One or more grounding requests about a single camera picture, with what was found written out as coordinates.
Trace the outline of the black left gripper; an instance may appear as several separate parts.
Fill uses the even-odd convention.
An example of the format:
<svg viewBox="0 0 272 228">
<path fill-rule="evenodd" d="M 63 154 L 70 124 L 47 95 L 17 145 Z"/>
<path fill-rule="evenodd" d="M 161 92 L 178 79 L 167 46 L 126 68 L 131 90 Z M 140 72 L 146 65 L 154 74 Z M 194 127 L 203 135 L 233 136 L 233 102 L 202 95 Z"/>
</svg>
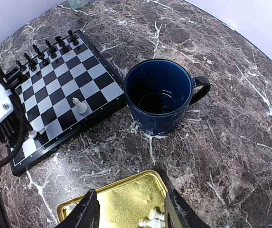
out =
<svg viewBox="0 0 272 228">
<path fill-rule="evenodd" d="M 4 145 L 16 145 L 20 132 L 20 118 L 12 112 L 0 123 L 0 142 Z"/>
</svg>

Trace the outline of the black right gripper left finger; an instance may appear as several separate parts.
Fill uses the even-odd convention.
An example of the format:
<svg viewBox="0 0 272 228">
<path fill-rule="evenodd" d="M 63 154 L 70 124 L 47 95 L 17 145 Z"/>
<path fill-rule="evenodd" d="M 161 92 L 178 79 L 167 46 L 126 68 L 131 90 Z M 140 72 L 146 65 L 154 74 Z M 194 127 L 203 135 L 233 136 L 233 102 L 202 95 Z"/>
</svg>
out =
<svg viewBox="0 0 272 228">
<path fill-rule="evenodd" d="M 55 228 L 98 228 L 100 219 L 100 204 L 97 193 L 90 189 L 66 219 Z"/>
</svg>

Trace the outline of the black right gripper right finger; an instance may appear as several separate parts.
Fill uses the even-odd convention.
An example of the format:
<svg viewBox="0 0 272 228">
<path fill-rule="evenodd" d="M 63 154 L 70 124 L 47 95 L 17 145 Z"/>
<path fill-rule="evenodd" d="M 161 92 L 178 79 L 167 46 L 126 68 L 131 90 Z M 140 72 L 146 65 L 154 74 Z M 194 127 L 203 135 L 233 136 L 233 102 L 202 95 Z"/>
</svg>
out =
<svg viewBox="0 0 272 228">
<path fill-rule="evenodd" d="M 166 228 L 210 228 L 175 189 L 168 190 L 164 209 Z"/>
</svg>

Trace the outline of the white chess pawn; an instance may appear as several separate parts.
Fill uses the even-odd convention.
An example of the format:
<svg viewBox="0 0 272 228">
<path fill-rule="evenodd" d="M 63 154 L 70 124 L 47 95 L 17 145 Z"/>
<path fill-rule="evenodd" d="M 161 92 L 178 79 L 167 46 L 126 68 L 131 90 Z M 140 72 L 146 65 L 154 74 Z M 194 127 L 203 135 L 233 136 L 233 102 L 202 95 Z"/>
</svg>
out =
<svg viewBox="0 0 272 228">
<path fill-rule="evenodd" d="M 36 130 L 31 130 L 31 131 L 28 131 L 28 137 L 31 138 L 31 139 L 34 139 L 36 136 L 37 136 L 37 131 Z"/>
</svg>

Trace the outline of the black and white chessboard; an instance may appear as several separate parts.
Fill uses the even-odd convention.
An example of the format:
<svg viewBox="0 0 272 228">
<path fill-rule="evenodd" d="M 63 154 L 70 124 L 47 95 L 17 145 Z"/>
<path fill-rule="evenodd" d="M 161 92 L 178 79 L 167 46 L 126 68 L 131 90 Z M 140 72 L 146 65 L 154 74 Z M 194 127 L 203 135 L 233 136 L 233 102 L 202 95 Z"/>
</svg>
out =
<svg viewBox="0 0 272 228">
<path fill-rule="evenodd" d="M 56 57 L 43 66 L 34 57 L 37 69 L 23 71 L 29 79 L 15 91 L 25 108 L 25 115 L 36 130 L 34 139 L 27 138 L 11 162 L 12 173 L 20 176 L 46 158 L 62 142 L 85 131 L 125 105 L 123 79 L 90 42 L 88 36 L 76 31 L 79 44 L 74 46 L 70 37 L 63 40 L 69 51 L 57 48 Z M 72 98 L 85 103 L 88 110 L 79 114 Z"/>
</svg>

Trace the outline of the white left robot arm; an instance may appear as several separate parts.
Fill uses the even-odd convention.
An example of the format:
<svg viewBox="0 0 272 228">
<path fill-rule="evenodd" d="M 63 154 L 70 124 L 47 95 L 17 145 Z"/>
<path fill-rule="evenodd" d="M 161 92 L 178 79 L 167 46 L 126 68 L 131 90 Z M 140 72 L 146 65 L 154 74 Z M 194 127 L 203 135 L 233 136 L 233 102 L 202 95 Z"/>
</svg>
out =
<svg viewBox="0 0 272 228">
<path fill-rule="evenodd" d="M 0 142 L 8 147 L 23 143 L 29 124 L 15 89 L 29 79 L 16 67 L 5 74 L 0 68 Z"/>
</svg>

